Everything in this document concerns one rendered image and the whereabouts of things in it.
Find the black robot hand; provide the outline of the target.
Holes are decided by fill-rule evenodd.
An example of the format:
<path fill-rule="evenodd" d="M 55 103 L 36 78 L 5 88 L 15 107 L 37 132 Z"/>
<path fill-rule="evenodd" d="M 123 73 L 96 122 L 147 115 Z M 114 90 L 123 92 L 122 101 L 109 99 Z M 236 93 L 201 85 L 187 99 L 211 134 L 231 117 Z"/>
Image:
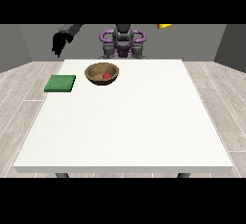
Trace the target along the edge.
<path fill-rule="evenodd" d="M 53 35 L 52 52 L 59 57 L 65 44 L 70 43 L 73 38 L 69 33 L 55 33 Z"/>

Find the green square pad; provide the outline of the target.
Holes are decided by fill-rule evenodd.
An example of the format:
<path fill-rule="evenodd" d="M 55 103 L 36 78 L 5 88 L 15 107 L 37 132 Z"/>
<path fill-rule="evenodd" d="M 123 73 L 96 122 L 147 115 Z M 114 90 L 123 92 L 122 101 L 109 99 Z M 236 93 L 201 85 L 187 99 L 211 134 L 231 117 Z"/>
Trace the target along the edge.
<path fill-rule="evenodd" d="M 76 80 L 75 75 L 52 75 L 45 88 L 45 92 L 70 92 Z"/>

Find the brown wooden bowl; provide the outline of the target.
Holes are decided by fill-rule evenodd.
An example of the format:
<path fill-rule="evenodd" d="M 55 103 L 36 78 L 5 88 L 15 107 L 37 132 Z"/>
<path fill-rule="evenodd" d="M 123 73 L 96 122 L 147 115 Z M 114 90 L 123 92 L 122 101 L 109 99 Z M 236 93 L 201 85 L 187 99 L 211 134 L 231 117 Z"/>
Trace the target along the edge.
<path fill-rule="evenodd" d="M 110 73 L 111 77 L 103 79 L 103 75 Z M 91 64 L 86 70 L 85 75 L 87 79 L 97 86 L 107 86 L 114 82 L 119 75 L 119 68 L 109 62 L 97 62 Z"/>

